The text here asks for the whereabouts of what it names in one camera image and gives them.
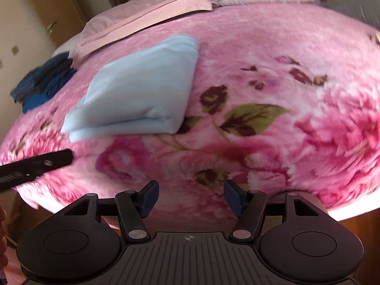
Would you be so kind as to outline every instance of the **light blue fabric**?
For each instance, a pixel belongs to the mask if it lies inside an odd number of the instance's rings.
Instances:
[[[119,134],[176,133],[192,86],[198,44],[174,36],[104,65],[65,117],[72,143]]]

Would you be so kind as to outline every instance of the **door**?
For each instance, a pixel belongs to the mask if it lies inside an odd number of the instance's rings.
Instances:
[[[59,47],[81,32],[86,18],[76,0],[31,0],[52,43]]]

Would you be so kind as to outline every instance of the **pink floral blanket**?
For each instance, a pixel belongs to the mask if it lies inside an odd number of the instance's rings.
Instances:
[[[307,191],[329,209],[348,205],[380,184],[380,47],[373,32],[300,4],[221,7],[151,27],[94,53],[50,102],[21,116],[0,162],[72,149],[72,166],[18,187],[28,203],[52,212],[88,192],[111,197],[156,179],[151,231],[230,230],[227,178],[269,194]],[[178,134],[71,144],[60,133],[100,67],[176,34],[200,44]]]

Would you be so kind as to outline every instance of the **pink pillow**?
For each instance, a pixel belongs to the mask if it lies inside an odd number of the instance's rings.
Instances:
[[[92,18],[78,39],[74,59],[175,16],[212,10],[209,0],[131,0]]]

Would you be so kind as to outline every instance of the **bed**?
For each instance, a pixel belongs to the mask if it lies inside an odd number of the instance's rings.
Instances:
[[[375,32],[314,4],[232,5],[176,17],[92,53],[51,101],[19,117],[0,162],[72,149],[73,165],[17,187],[29,205],[51,212],[86,193],[113,197],[155,179],[160,198],[145,220],[152,232],[231,230],[226,179],[269,195],[305,191],[336,220],[354,217],[380,206]],[[194,37],[200,53],[180,131],[70,143],[63,120],[97,71],[178,34]]]

